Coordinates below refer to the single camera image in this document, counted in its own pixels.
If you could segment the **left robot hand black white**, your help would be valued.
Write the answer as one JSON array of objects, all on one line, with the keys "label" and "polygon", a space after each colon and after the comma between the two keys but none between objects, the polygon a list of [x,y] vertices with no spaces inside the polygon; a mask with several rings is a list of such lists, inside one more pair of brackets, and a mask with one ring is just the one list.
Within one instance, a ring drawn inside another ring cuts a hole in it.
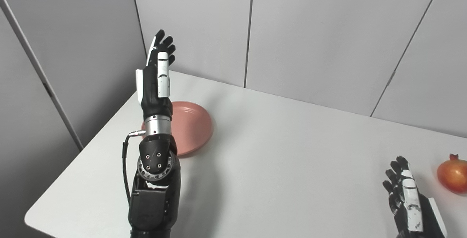
[{"label": "left robot hand black white", "polygon": [[151,42],[148,51],[146,66],[142,70],[136,70],[137,97],[141,105],[143,119],[153,116],[167,116],[172,119],[173,105],[168,97],[158,96],[158,53],[167,52],[168,65],[175,62],[176,50],[173,37],[165,37],[165,31],[160,29]]}]

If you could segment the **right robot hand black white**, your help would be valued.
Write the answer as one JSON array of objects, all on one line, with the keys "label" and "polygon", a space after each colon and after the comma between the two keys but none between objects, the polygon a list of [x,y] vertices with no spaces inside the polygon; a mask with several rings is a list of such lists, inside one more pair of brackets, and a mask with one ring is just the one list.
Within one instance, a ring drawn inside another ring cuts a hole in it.
[{"label": "right robot hand black white", "polygon": [[447,229],[434,198],[420,193],[410,164],[398,156],[385,171],[382,185],[388,193],[398,238],[447,238]]}]

